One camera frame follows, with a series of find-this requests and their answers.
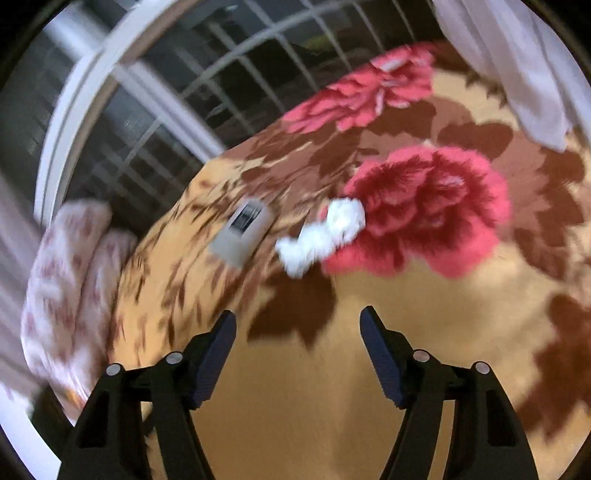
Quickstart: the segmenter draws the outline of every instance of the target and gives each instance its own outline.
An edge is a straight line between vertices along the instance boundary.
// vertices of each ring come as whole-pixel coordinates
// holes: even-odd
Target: white tissue
[[[365,228],[363,205],[357,199],[332,200],[326,213],[326,225],[337,247],[351,243]]]
[[[304,225],[300,236],[280,238],[275,244],[283,268],[291,278],[301,278],[310,266],[328,258],[338,247],[351,243],[365,228],[363,205],[356,199],[330,202],[326,220]]]

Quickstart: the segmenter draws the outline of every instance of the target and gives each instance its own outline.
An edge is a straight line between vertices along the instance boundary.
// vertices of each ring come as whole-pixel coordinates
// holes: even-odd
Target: floral bedspread
[[[372,68],[408,67],[386,60]],[[425,86],[426,65],[413,65]],[[384,398],[359,335],[359,312],[371,304],[442,362],[489,362],[528,432],[540,478],[556,480],[591,430],[589,152],[574,136],[564,153],[530,141],[502,92],[447,45],[436,51],[427,90],[368,78],[353,78],[367,87],[356,103],[347,78],[332,90],[340,89],[336,101],[324,91],[313,112],[308,104],[205,165],[124,271],[111,360],[151,365],[231,309],[236,343],[213,398],[193,414],[216,477],[376,479],[402,413]],[[512,217],[496,228],[490,257],[457,279],[422,260],[392,277],[283,273],[273,252],[279,236],[297,235],[366,158],[426,141],[476,150],[506,180]],[[245,195],[272,204],[278,220],[234,271],[207,245]],[[451,416],[446,408],[444,437]],[[164,479],[154,434],[149,445],[154,478]]]

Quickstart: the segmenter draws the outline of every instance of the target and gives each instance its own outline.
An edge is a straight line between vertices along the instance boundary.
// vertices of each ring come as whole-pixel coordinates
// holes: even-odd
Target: white curtain
[[[521,0],[433,0],[444,35],[481,75],[505,89],[534,141],[564,151],[580,125],[591,139],[591,87],[554,31]]]
[[[32,214],[0,174],[0,384],[9,395],[25,398],[41,385],[27,367],[21,345],[21,310],[40,241]]]

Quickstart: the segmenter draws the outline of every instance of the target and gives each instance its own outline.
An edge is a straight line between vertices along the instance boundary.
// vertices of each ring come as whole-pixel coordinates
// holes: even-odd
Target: pink patterned cloth
[[[401,271],[424,258],[449,278],[460,277],[498,243],[495,226],[509,220],[505,179],[476,151],[426,145],[366,160],[343,189],[363,203],[366,228],[323,263],[325,272]]]
[[[341,132],[367,127],[385,105],[407,108],[430,96],[433,48],[404,45],[374,58],[287,112],[288,132],[310,133],[332,121]]]
[[[82,287],[74,331],[72,357],[57,378],[86,401],[106,364],[106,350],[117,286],[125,262],[135,249],[135,235],[109,230],[96,251]]]
[[[135,246],[130,233],[105,232],[105,202],[76,200],[60,209],[33,263],[21,319],[31,371],[89,393],[106,355],[111,307],[121,269]]]

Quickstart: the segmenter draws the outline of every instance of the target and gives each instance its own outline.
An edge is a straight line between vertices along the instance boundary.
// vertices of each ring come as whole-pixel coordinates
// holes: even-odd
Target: metal screw
[[[484,362],[478,362],[476,364],[476,371],[480,372],[482,375],[486,375],[491,371],[491,368]]]
[[[416,350],[413,353],[413,358],[417,362],[421,362],[423,364],[423,363],[429,361],[429,359],[431,358],[431,355],[429,355],[425,350]]]
[[[170,365],[174,365],[179,363],[183,359],[183,354],[181,352],[173,352],[169,353],[166,356],[166,363]]]
[[[121,365],[119,365],[119,364],[110,364],[107,367],[106,372],[107,372],[107,375],[109,375],[110,377],[114,377],[119,372],[121,372]]]

